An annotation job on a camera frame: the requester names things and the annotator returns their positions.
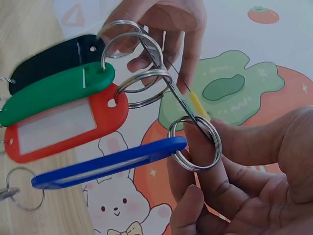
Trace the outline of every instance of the hand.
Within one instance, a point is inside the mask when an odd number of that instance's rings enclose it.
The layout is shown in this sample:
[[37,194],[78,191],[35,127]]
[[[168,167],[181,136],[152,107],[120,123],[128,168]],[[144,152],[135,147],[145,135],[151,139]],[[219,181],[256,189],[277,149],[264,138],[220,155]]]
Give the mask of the hand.
[[[168,159],[172,193],[178,201],[173,235],[308,235],[313,229],[313,106],[294,110],[258,127],[212,121],[223,143],[214,168],[198,174]],[[195,164],[212,160],[213,148],[191,125],[185,127]],[[284,174],[241,165],[278,163]],[[230,220],[212,213],[209,207]]]
[[[149,27],[149,35],[164,46],[164,54],[173,63],[182,45],[183,32],[184,49],[182,64],[179,72],[177,86],[182,93],[186,92],[183,81],[190,86],[193,75],[200,58],[203,33],[206,28],[206,9],[202,0],[123,0],[119,6],[109,15],[104,24],[116,20],[131,20]],[[129,27],[116,27],[102,35],[107,42],[115,36],[129,31]],[[133,42],[121,41],[118,44],[119,51],[129,51],[129,47],[137,45]],[[151,64],[150,58],[141,54],[128,63],[131,72],[145,69]],[[164,59],[167,69],[170,63]]]

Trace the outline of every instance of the green key tag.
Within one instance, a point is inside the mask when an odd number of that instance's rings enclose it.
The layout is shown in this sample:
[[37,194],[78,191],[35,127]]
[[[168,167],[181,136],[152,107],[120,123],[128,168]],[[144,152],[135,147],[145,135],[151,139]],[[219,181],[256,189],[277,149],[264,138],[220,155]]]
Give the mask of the green key tag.
[[101,92],[114,78],[114,67],[106,63],[103,71],[98,61],[46,77],[7,100],[0,112],[0,125],[11,126],[42,111]]

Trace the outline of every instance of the bow tie print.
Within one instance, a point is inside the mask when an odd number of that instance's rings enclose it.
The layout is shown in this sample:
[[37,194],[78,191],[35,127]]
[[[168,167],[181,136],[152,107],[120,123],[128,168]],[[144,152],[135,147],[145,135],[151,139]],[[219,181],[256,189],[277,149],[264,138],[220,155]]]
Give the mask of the bow tie print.
[[132,223],[125,232],[119,232],[114,229],[108,230],[108,235],[143,235],[141,224],[138,222]]

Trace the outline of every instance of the red key tag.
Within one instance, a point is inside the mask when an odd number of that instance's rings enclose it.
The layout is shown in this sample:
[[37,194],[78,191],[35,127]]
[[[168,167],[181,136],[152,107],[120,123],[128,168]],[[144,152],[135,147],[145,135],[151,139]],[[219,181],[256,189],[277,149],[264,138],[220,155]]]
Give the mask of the red key tag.
[[63,152],[116,131],[128,115],[125,93],[113,99],[117,85],[55,108],[6,128],[4,146],[17,163]]

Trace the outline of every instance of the table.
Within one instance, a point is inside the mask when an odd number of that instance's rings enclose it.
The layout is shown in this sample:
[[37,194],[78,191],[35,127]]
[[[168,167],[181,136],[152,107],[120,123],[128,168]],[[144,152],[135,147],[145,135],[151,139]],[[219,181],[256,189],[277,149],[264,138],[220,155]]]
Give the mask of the table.
[[[0,76],[9,77],[25,58],[61,41],[62,33],[49,0],[0,1]],[[8,97],[7,83],[1,82],[0,97]],[[4,129],[0,130],[3,138]],[[75,163],[74,150],[27,164],[35,173]],[[7,156],[0,156],[0,188],[7,173],[18,166]],[[19,179],[21,195],[37,204],[37,191],[28,190],[29,179]],[[0,203],[1,235],[91,235],[94,230],[81,186],[45,192],[43,206],[35,212],[19,209],[7,199]]]

